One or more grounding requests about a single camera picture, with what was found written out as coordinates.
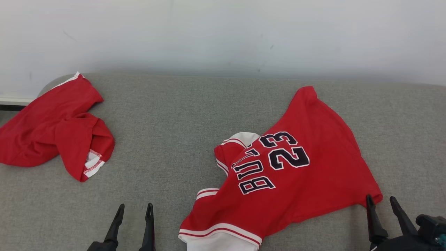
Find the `clothing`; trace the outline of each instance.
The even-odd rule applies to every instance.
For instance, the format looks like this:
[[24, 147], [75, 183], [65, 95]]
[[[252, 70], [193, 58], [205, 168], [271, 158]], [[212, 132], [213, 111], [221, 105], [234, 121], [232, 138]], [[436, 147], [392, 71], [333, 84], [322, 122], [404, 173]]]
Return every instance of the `clothing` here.
[[86, 181], [112, 155], [104, 121], [86, 113], [103, 98], [81, 74], [49, 90], [0, 128], [0, 163], [34, 167], [61, 155], [68, 173]]
[[198, 192], [179, 233], [189, 251], [256, 251], [292, 222], [383, 198], [353, 133], [313, 87], [262, 136], [238, 133], [214, 152], [228, 177]]

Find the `basketball jersey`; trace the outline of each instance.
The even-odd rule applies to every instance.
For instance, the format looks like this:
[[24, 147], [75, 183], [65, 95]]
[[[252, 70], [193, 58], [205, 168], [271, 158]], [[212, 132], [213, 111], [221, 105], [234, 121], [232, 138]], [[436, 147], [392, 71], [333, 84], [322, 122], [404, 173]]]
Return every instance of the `basketball jersey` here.
[[188, 251], [256, 251], [292, 222], [383, 198], [353, 133], [311, 86], [265, 134], [237, 133], [214, 152], [227, 178], [198, 192], [179, 232]]
[[103, 98], [81, 74], [27, 105], [0, 128], [0, 163], [34, 167], [60, 154], [65, 169], [84, 182], [110, 158], [115, 141], [90, 113]]

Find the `white baseboard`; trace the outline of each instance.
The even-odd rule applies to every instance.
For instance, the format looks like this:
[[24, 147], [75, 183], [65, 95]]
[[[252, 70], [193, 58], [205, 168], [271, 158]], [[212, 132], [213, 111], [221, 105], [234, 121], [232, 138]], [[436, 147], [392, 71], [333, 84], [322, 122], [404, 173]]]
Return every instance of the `white baseboard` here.
[[34, 99], [0, 98], [0, 105], [29, 105]]

